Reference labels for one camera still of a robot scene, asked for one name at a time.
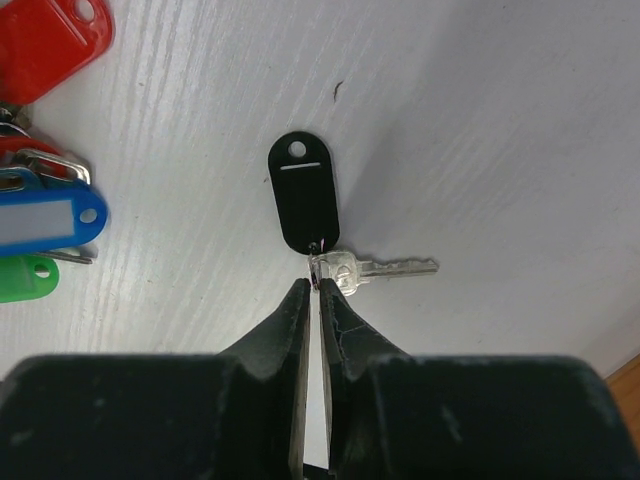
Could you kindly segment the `metal keyring with coloured keys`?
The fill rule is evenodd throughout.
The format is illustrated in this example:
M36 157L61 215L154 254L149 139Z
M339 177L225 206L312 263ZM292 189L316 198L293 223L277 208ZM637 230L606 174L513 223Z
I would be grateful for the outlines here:
M58 261L89 264L107 204L90 165L29 132L28 106L104 54L105 1L9 1L1 7L1 300L41 299Z

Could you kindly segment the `black key fob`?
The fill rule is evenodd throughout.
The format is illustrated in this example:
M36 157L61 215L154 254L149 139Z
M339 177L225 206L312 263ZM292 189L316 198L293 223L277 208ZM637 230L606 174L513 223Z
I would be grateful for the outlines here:
M324 141L307 131L277 139L268 153L268 169L286 245L307 258L312 286L334 281L349 296L378 278L434 275L432 258L380 262L360 259L337 247L340 223L332 157Z

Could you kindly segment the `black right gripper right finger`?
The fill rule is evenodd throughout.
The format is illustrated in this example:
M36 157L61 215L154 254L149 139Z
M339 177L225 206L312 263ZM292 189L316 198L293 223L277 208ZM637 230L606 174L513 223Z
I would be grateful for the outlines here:
M635 479L604 380L571 356L410 355L319 284L337 479Z

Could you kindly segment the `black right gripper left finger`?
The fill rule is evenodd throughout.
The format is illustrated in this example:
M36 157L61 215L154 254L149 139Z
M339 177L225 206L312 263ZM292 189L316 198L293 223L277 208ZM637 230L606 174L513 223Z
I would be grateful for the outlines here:
M39 355L1 384L5 479L299 479L310 285L214 354Z

